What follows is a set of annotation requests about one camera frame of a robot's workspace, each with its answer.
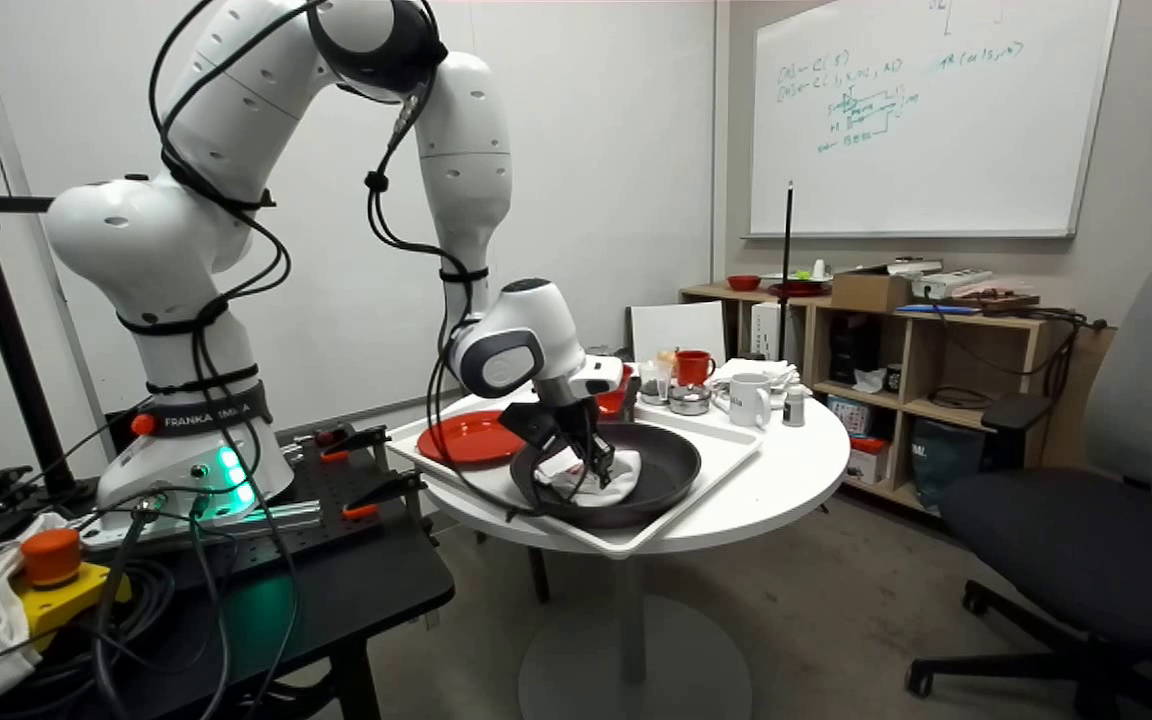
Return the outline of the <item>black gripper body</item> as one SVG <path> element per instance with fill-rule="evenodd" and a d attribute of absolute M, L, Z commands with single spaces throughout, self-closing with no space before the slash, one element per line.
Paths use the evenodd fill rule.
<path fill-rule="evenodd" d="M 541 448 L 547 439 L 592 444 L 594 439 L 594 396 L 585 378 L 558 382 L 541 378 L 533 398 L 510 398 L 505 407 L 505 428 L 524 444 Z"/>

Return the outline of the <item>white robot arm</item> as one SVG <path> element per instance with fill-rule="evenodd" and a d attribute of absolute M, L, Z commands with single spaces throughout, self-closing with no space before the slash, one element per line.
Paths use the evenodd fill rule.
<path fill-rule="evenodd" d="M 219 274 L 265 235 L 269 181 L 329 89 L 391 104 L 391 139 L 421 153 L 447 310 L 441 362 L 477 396 L 533 388 L 526 439 L 569 444 L 604 478 L 612 444 L 558 289 L 488 280 L 488 240 L 510 208 L 492 68 L 447 49 L 421 0 L 198 0 L 177 37 L 192 49 L 183 77 L 148 89 L 161 169 L 68 189 L 44 213 L 50 249 L 114 307 L 148 378 L 151 433 L 102 468 L 95 498 L 293 484 L 265 450 L 265 378 Z"/>

